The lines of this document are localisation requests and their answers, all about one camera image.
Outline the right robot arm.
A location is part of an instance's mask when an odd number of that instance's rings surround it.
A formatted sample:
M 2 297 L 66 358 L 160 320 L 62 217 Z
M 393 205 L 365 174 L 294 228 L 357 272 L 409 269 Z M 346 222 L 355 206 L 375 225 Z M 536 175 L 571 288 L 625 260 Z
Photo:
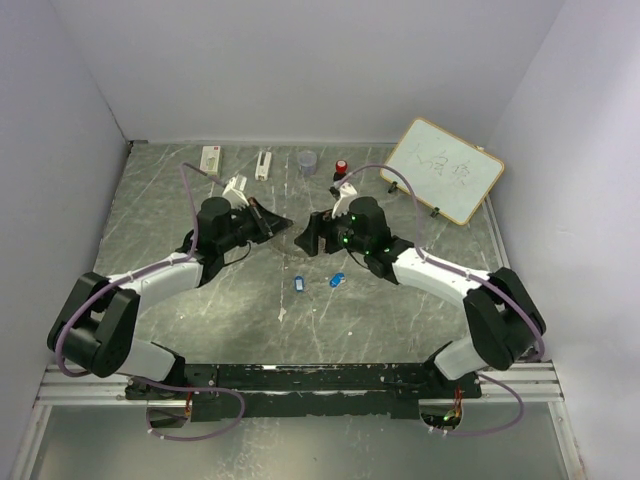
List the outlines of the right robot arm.
M 443 398 L 459 379 L 485 367 L 505 371 L 533 345 L 543 346 L 546 325 L 518 275 L 464 268 L 430 255 L 391 233 L 384 210 L 371 197 L 338 201 L 310 215 L 294 244 L 310 257 L 320 251 L 357 253 L 369 272 L 395 285 L 413 287 L 461 308 L 468 333 L 428 360 L 426 390 Z

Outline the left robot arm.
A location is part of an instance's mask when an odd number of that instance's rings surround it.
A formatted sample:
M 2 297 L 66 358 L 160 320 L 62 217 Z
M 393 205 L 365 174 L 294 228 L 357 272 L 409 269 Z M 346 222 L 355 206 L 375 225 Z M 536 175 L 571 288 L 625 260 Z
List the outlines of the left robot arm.
M 187 385 L 184 358 L 168 348 L 136 339 L 138 316 L 177 294 L 209 283 L 224 267 L 227 252 L 262 244 L 292 226 L 255 198 L 234 207 L 223 197 L 205 200 L 193 229 L 165 259 L 139 270 L 105 277 L 95 272 L 75 283 L 47 337 L 58 363 L 80 366 L 80 374 L 116 373 L 150 380 L 162 398 Z

